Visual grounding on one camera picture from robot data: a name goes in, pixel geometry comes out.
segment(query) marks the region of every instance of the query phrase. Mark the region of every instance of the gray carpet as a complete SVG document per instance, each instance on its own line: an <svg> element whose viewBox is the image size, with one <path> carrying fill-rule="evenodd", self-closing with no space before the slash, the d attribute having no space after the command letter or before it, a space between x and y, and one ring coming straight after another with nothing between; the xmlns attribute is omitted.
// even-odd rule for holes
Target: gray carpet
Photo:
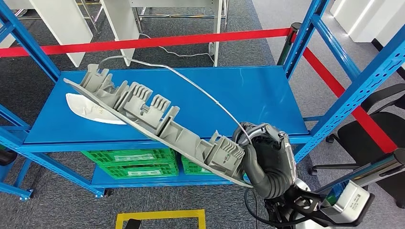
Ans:
<svg viewBox="0 0 405 229"><path fill-rule="evenodd" d="M97 7L91 7L93 13ZM193 13L201 9L152 9L157 12ZM229 15L229 31L261 29L251 0L232 1ZM50 40L49 31L42 21L24 22L41 45L56 44ZM113 40L105 15L98 22L101 33L94 41ZM144 22L144 33L151 37L210 33L213 23L210 20L188 19L148 19ZM207 44L169 47L169 51L179 54L207 52ZM119 51L87 53L80 65L99 62L105 57L119 55ZM66 55L51 56L61 70L75 70ZM206 56L180 58L165 53L162 49L138 49L134 58L172 67L211 66ZM226 42L220 45L219 65L265 65L274 64L266 40ZM110 68L127 68L123 60L108 63ZM28 123L33 124L43 106L53 83L40 68L28 58L6 58L0 62L2 78L0 104L10 108ZM85 156L77 152L50 153L59 162L69 166L79 174L90 179L94 168ZM22 158L18 158L7 181L12 181ZM299 176L309 183L312 189L319 187L315 177L307 175L306 168L311 165L309 157L298 164ZM59 175L32 165L23 187L35 189L33 198L19 202L16 196L0 193L0 228L113 228L117 213L205 209L207 228L210 229L249 229L255 225L243 203L244 189L236 185L192 186L192 187L153 187L118 188L112 196L95 199L85 189L72 184ZM259 214L264 217L263 208ZM195 219L169 219L145 221L143 228L196 228ZM259 223L260 228L269 228Z"/></svg>

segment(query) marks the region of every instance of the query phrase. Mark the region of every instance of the white table leg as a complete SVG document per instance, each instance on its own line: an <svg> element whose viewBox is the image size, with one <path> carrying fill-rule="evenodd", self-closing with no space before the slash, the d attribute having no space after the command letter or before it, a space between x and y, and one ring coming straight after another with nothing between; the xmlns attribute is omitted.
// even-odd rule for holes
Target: white table leg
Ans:
<svg viewBox="0 0 405 229"><path fill-rule="evenodd" d="M214 33L221 32L222 3L223 3L223 0L214 1L214 11L215 11ZM214 54L214 67L218 66L218 50L219 50L219 42L214 42L214 53L215 53Z"/></svg>
<svg viewBox="0 0 405 229"><path fill-rule="evenodd" d="M93 38L75 0L30 0L43 22L59 44L90 43ZM85 52L67 53L75 67L80 65Z"/></svg>
<svg viewBox="0 0 405 229"><path fill-rule="evenodd" d="M128 0L101 0L116 41L139 38L134 13ZM135 49L121 49L122 55L132 58Z"/></svg>
<svg viewBox="0 0 405 229"><path fill-rule="evenodd" d="M14 43L14 41L15 41L14 37L11 34L9 34L6 38L4 38L4 40L0 42L0 49L9 48Z"/></svg>

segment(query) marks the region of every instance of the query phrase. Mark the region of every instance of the electrical cord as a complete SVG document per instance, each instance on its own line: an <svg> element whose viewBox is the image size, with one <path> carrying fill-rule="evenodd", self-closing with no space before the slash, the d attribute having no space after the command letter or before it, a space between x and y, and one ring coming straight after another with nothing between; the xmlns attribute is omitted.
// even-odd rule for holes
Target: electrical cord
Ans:
<svg viewBox="0 0 405 229"><path fill-rule="evenodd" d="M167 68L170 71L172 71L173 73L175 73L176 75L180 76L182 79L184 79L185 81L187 81L188 83L190 83L191 85L193 85L195 88L197 88L198 90L200 90L202 93L204 93L208 98L210 98L212 101L214 101L215 104L217 104L217 106L219 106L223 111L225 111L234 122L236 122L236 124L241 128L242 132L246 135L247 139L249 140L249 143L253 145L252 141L249 138L249 135L247 134L246 130L242 127L242 125L240 124L240 122L238 122L238 120L224 107L222 106L222 104L219 103L218 100L216 100L214 97L212 97L208 92L206 92L204 89L202 89L200 86L198 86L196 83L194 83L193 81L191 81L189 78L185 77L183 74L181 74L180 72L170 68L167 65L164 64L154 64L154 63L146 63L143 61L138 61L138 60L134 60L134 59L129 59L126 56L110 56L107 57L105 59L103 59L102 61L100 61L100 63L98 64L98 70L102 69L100 66L108 61L108 60L112 60L112 59L118 59L118 58L124 58L128 61L131 62L135 62L135 63L139 63L142 65L146 65L146 66L150 66L150 67L161 67L161 68Z"/></svg>
<svg viewBox="0 0 405 229"><path fill-rule="evenodd" d="M290 222L285 222L285 223L280 223L280 222L275 222L275 221L269 221L269 220L265 220L263 218L260 218L259 216L257 216L257 214L255 214L249 207L248 202L247 202L247 192L249 191L249 188L247 188L245 190L245 195L244 195L244 199L245 199L245 206L247 211L250 213L250 215L252 215L255 219L259 220L262 223L271 225L273 227L289 227L289 226L293 226L299 223L302 223L304 221L307 221L309 218L308 217L302 217L300 219L296 219Z"/></svg>
<svg viewBox="0 0 405 229"><path fill-rule="evenodd" d="M140 35L143 35L143 36L145 36L145 37L151 39L150 36L148 36L148 35L146 35L146 34L144 34L144 33L140 33ZM162 48L162 49L163 49L164 51L166 51L167 53L174 54L174 55L176 55L176 56L178 56L178 57L193 57L193 56L208 55L208 56L210 57L211 61L212 61L213 63L215 63L215 61L213 60L213 58L211 57L211 55L210 55L209 53L207 53L207 52L206 52L206 53L198 53L198 54L194 54L194 55L179 55L179 54L177 54L177 53L175 53L175 52L170 52L170 51L168 51L165 47L159 46L159 48Z"/></svg>

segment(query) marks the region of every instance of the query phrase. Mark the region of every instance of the robotic hand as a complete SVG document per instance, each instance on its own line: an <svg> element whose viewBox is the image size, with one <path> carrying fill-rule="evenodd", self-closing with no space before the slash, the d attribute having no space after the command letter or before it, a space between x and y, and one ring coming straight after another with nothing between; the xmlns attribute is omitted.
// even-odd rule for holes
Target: robotic hand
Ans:
<svg viewBox="0 0 405 229"><path fill-rule="evenodd" d="M241 126L253 144L240 127L235 130L232 140L245 151L242 165L250 183L265 199L281 196L297 177L288 135L269 124L243 122Z"/></svg>
<svg viewBox="0 0 405 229"><path fill-rule="evenodd" d="M297 228L297 225L311 229L354 227L361 222L373 200L372 194L352 181L338 183L327 195L307 191L302 186L306 184L297 179L294 155L286 133L269 124L244 122L241 126L251 143L240 127L235 130L232 140L245 151L243 169L255 191L264 198L269 220L253 213L247 204L246 190L246 208L253 217L283 229Z"/></svg>

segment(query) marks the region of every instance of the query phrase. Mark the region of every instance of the gray plastic part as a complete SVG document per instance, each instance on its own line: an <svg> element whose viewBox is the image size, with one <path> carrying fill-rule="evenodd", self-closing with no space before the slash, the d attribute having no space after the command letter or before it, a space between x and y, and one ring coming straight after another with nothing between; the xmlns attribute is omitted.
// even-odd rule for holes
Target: gray plastic part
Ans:
<svg viewBox="0 0 405 229"><path fill-rule="evenodd" d="M152 90L133 82L124 81L115 88L108 69L97 72L98 65L90 64L80 84L66 78L64 82L97 105L103 107L123 122L134 127L145 136L162 142L199 166L244 187L252 187L243 179L241 165L244 150L216 131L207 142L174 121L180 108L161 95L153 97L146 105Z"/></svg>

